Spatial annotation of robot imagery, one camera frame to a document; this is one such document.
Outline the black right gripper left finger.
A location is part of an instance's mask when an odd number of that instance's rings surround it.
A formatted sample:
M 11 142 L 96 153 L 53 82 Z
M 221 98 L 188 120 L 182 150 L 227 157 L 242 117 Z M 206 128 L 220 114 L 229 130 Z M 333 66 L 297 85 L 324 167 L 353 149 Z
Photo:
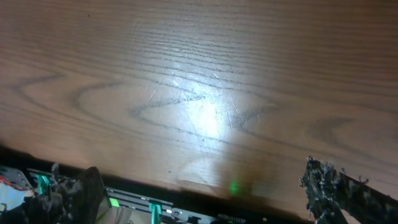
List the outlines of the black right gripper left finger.
M 89 167 L 71 178 L 59 175 L 52 166 L 53 185 L 43 194 L 30 196 L 15 208 L 5 207 L 1 223 L 94 223 L 104 198 L 104 185 L 97 167 Z

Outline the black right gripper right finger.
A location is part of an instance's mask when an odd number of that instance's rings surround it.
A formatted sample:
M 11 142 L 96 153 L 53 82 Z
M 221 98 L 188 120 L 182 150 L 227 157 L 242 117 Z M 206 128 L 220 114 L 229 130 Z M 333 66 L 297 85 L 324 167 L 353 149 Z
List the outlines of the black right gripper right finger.
M 397 224 L 397 200 L 337 171 L 333 164 L 313 157 L 307 165 L 300 186 L 305 189 L 306 205 L 316 223 L 346 223 L 346 211 L 359 223 Z

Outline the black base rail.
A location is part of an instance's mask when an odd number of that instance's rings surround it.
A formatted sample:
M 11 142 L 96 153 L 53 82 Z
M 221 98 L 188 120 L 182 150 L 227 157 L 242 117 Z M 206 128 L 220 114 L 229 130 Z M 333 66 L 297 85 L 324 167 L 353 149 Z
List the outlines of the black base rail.
M 30 196 L 43 194 L 55 163 L 1 148 L 1 212 Z M 59 175 L 71 178 L 85 169 L 59 164 Z M 104 198 L 94 223 L 300 223 L 301 219 L 270 207 L 237 200 L 175 191 L 101 174 Z

